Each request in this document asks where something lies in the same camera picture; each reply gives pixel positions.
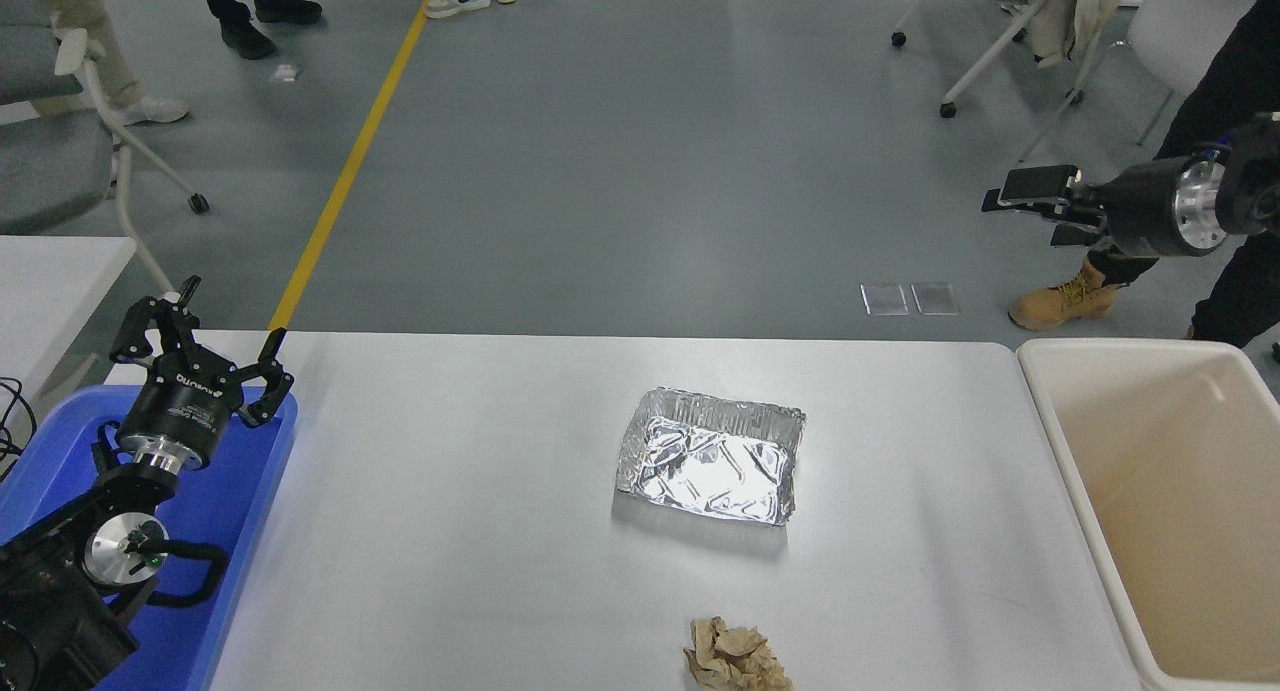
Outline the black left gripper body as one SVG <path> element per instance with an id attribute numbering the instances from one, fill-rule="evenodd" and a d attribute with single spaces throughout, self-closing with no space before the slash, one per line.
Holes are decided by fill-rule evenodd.
<path id="1" fill-rule="evenodd" d="M 152 366 L 116 430 L 116 447 L 134 463 L 163 457 L 182 470 L 209 467 L 230 417 L 243 404 L 234 372 L 236 366 L 210 375 Z"/>

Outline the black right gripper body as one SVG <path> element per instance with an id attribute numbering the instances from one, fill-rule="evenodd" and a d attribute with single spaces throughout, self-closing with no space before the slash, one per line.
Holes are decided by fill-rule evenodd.
<path id="1" fill-rule="evenodd" d="M 1098 186 L 1098 203 L 1106 218 L 1106 235 L 1123 253 L 1134 257 L 1185 255 L 1174 218 L 1174 198 L 1187 157 L 1137 164 L 1114 180 Z"/>

